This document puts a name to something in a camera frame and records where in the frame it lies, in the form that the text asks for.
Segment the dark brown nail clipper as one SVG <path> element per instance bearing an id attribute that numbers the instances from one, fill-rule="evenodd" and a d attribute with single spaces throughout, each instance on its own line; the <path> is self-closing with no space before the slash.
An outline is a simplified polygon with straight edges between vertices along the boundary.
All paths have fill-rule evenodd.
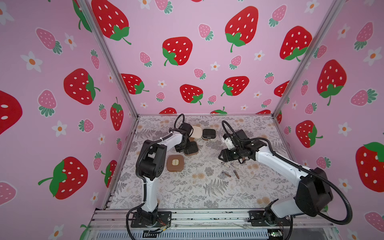
<path id="1" fill-rule="evenodd" d="M 242 157 L 241 159 L 238 159 L 238 162 L 240 164 L 244 164 L 246 161 L 247 161 L 247 159 L 245 157 Z"/>

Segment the tan brown case lid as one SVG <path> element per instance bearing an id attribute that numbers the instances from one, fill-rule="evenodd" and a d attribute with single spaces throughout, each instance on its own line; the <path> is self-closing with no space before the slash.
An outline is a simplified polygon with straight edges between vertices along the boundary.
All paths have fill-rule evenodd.
<path id="1" fill-rule="evenodd" d="M 185 166 L 185 159 L 182 155 L 169 155 L 167 159 L 167 170 L 169 172 L 182 172 Z"/>

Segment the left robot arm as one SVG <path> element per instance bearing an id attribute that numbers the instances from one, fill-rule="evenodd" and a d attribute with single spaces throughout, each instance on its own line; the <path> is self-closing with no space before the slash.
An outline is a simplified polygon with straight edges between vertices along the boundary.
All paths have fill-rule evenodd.
<path id="1" fill-rule="evenodd" d="M 177 120 L 179 118 L 182 118 L 181 125 L 170 128 L 168 135 L 155 141 L 146 140 L 143 143 L 136 163 L 136 176 L 142 180 L 143 184 L 143 202 L 129 211 L 129 214 L 133 215 L 132 219 L 127 217 L 131 227 L 135 225 L 152 227 L 158 223 L 158 178 L 166 166 L 167 151 L 175 148 L 178 153 L 183 152 L 193 133 L 193 127 L 185 122 L 184 114 L 180 114 Z"/>

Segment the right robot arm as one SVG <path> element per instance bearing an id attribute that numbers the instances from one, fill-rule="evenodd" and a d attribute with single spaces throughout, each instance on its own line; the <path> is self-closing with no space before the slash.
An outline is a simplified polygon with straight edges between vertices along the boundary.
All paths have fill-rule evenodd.
<path id="1" fill-rule="evenodd" d="M 227 148 L 222 150 L 219 159 L 224 163 L 238 161 L 243 164 L 253 160 L 266 165 L 286 178 L 294 187 L 296 194 L 285 199 L 277 199 L 269 203 L 263 214 L 263 221 L 268 225 L 277 225 L 285 217 L 307 215 L 320 216 L 336 225 L 347 225 L 353 219 L 353 209 L 342 191 L 327 178 L 320 168 L 310 169 L 278 154 L 272 143 L 265 138 L 250 139 L 240 136 L 227 121 L 222 121 L 225 131 L 224 142 Z M 346 207 L 346 217 L 333 219 L 322 213 L 322 210 L 334 199 L 336 193 Z"/>

